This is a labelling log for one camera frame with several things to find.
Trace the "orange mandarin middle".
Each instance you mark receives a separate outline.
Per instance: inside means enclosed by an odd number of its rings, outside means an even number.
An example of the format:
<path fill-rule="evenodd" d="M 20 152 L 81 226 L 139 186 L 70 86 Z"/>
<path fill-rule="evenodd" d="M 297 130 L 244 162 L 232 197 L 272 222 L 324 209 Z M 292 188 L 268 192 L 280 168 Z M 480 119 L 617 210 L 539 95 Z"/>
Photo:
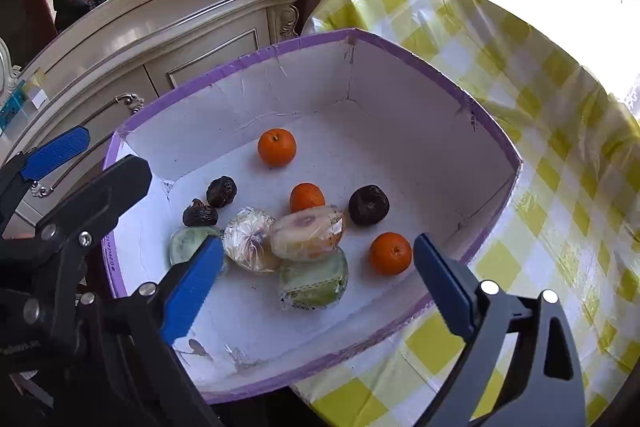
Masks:
<path fill-rule="evenodd" d="M 299 212 L 308 208 L 322 207 L 324 205 L 326 205 L 326 199 L 320 188 L 313 183 L 299 183 L 291 192 L 291 212 Z"/>

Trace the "small white box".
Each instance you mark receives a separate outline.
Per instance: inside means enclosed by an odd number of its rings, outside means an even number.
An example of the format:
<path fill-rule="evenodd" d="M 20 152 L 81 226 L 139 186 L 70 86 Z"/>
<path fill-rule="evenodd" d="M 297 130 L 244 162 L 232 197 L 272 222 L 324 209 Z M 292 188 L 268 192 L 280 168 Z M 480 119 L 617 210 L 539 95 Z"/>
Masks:
<path fill-rule="evenodd" d="M 25 88 L 25 92 L 29 98 L 29 101 L 32 102 L 32 105 L 35 109 L 39 110 L 43 104 L 46 104 L 49 101 L 49 97 L 47 96 L 46 91 L 44 91 L 40 86 L 36 84 L 30 84 Z"/>

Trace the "orange mandarin back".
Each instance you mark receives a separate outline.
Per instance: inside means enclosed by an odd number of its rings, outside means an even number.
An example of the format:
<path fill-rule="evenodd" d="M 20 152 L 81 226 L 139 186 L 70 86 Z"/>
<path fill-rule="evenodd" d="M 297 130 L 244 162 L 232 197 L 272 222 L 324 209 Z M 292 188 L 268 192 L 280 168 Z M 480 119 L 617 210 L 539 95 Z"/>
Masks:
<path fill-rule="evenodd" d="M 265 165 L 270 168 L 280 168 L 287 166 L 295 158 L 297 144 L 291 132 L 274 128 L 260 136 L 257 152 Z"/>

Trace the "dark dried fruit small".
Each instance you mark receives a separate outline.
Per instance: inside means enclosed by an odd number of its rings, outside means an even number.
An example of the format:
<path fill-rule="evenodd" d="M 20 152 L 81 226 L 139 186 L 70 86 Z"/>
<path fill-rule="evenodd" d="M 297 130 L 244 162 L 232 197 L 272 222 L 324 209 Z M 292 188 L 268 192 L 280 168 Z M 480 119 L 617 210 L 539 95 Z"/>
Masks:
<path fill-rule="evenodd" d="M 237 191 L 238 188 L 230 176 L 221 176 L 209 183 L 206 200 L 210 207 L 226 207 L 233 202 Z"/>

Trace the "yellow white checkered tablecloth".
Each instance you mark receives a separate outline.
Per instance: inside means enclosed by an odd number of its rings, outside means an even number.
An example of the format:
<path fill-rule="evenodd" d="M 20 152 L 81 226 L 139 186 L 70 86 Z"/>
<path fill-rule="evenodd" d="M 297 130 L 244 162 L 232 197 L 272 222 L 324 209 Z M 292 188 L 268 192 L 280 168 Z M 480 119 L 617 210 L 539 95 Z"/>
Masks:
<path fill-rule="evenodd" d="M 357 27 L 398 43 L 482 104 L 524 166 L 474 274 L 560 297 L 587 421 L 639 362 L 639 125 L 534 26 L 487 0 L 320 0 L 306 34 Z"/>

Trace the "dark dried fruit large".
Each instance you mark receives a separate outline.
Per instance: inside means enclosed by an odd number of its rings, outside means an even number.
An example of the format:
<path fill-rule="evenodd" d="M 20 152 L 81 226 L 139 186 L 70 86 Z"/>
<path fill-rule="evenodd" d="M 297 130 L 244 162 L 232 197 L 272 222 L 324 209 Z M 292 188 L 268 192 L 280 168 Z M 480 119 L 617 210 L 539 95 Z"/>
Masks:
<path fill-rule="evenodd" d="M 381 222 L 390 211 L 390 201 L 377 185 L 365 185 L 352 193 L 348 202 L 350 220 L 360 227 Z"/>

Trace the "wrapped pale fruit slice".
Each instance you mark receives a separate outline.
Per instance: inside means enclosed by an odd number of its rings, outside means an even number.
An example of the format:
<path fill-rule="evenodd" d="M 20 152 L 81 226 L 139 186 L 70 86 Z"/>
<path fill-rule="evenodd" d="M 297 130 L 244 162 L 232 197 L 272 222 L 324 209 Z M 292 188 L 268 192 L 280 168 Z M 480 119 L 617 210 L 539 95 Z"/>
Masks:
<path fill-rule="evenodd" d="M 243 270 L 277 272 L 282 260 L 271 251 L 269 229 L 273 222 L 265 210 L 243 208 L 224 228 L 224 253 Z"/>

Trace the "wrapped green kiwi slice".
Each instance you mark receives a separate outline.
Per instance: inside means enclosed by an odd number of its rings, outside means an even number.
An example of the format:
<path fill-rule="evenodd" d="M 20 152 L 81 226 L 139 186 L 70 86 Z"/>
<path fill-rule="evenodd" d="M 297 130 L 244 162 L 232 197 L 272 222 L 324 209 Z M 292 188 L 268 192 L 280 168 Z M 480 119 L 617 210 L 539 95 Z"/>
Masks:
<path fill-rule="evenodd" d="M 285 261 L 279 270 L 280 303 L 284 309 L 326 309 L 343 297 L 348 277 L 347 259 L 340 247 L 318 261 Z"/>
<path fill-rule="evenodd" d="M 208 236 L 221 237 L 224 231 L 217 227 L 183 228 L 171 235 L 168 258 L 171 265 L 187 262 Z"/>

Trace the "yellow fruit half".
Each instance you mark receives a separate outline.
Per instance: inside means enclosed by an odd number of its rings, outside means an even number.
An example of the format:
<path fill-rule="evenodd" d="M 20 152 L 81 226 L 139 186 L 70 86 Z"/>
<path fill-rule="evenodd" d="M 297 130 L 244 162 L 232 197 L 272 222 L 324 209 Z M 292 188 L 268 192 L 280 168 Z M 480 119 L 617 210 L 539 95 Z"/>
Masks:
<path fill-rule="evenodd" d="M 280 259 L 315 262 L 335 251 L 344 228 L 344 215 L 337 207 L 310 207 L 274 221 L 269 244 Z"/>

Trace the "small teal box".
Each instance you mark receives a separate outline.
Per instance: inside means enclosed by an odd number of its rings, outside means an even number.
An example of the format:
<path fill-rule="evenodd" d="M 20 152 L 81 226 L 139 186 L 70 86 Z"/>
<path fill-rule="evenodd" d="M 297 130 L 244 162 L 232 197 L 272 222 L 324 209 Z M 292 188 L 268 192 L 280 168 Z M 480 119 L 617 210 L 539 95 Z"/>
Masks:
<path fill-rule="evenodd" d="M 9 98 L 6 100 L 6 103 L 3 104 L 0 110 L 0 130 L 2 132 L 6 131 L 6 128 L 9 127 L 14 117 L 17 113 L 23 108 L 27 95 L 24 92 L 24 81 L 17 83 L 17 86 L 9 95 Z"/>

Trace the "cream white dresser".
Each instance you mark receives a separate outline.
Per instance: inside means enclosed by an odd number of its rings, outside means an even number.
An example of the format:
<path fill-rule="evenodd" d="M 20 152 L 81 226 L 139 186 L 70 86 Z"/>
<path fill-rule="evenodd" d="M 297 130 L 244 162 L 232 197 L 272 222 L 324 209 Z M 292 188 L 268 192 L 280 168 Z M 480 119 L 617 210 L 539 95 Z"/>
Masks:
<path fill-rule="evenodd" d="M 29 235 L 61 199 L 102 169 L 113 132 L 140 109 L 204 72 L 296 35 L 297 0 L 178 0 L 173 22 L 151 35 L 72 67 L 70 82 L 48 83 L 39 110 L 26 100 L 5 132 L 1 158 L 28 152 L 66 130 L 84 126 L 85 152 L 32 184 L 6 236 Z"/>

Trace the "wrapped green kiwi slice left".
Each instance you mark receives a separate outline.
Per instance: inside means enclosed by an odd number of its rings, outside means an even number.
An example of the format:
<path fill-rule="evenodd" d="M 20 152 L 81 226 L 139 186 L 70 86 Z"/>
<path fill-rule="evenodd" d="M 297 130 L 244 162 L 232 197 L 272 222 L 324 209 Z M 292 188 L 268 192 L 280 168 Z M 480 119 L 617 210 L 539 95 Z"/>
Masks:
<path fill-rule="evenodd" d="M 221 237 L 224 231 L 217 227 L 183 228 L 171 235 L 168 258 L 171 265 L 187 262 L 208 236 Z"/>

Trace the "white box purple rim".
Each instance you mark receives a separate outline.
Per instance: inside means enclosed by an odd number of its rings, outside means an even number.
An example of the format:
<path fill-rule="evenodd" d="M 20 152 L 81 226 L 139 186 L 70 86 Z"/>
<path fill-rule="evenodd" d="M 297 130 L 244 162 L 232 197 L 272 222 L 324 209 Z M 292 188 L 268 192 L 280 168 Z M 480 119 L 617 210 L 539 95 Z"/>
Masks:
<path fill-rule="evenodd" d="M 105 157 L 151 170 L 103 242 L 111 290 L 170 269 L 186 208 L 216 208 L 229 265 L 174 341 L 210 402 L 260 395 L 390 337 L 431 301 L 413 268 L 375 271 L 383 233 L 470 260 L 522 161 L 486 110 L 377 35 L 340 30 L 244 55 L 126 120 Z"/>

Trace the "orange mandarin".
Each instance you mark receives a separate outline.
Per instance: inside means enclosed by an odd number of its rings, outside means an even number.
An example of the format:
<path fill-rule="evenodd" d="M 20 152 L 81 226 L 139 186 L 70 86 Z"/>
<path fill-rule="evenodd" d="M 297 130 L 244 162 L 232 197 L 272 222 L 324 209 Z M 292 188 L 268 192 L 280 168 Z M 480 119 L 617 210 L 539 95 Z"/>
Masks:
<path fill-rule="evenodd" d="M 379 235 L 370 245 L 369 262 L 375 272 L 394 277 L 411 265 L 412 247 L 404 236 L 395 232 Z"/>
<path fill-rule="evenodd" d="M 291 192 L 291 212 L 299 212 L 308 208 L 322 207 L 324 205 L 326 205 L 326 199 L 320 188 L 313 183 L 299 183 Z"/>
<path fill-rule="evenodd" d="M 265 165 L 270 168 L 280 168 L 287 166 L 295 158 L 297 144 L 291 132 L 274 128 L 260 136 L 257 152 Z"/>

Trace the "orange mandarin right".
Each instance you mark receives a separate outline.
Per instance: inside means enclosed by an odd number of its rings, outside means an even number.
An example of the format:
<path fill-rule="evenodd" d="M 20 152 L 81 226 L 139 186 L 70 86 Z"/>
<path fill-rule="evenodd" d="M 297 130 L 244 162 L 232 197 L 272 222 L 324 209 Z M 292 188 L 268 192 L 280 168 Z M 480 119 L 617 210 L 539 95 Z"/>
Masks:
<path fill-rule="evenodd" d="M 369 262 L 375 272 L 394 277 L 411 265 L 412 247 L 404 236 L 395 232 L 379 235 L 370 245 Z"/>

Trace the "wrapped green kiwi slice right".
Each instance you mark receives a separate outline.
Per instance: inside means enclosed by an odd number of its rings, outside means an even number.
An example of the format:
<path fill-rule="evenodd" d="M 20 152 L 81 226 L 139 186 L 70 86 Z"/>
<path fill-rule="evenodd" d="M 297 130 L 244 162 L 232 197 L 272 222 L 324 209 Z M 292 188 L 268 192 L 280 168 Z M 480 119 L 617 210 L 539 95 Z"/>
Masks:
<path fill-rule="evenodd" d="M 285 261 L 279 270 L 280 303 L 284 309 L 326 309 L 343 297 L 348 277 L 347 259 L 340 247 L 318 261 Z"/>

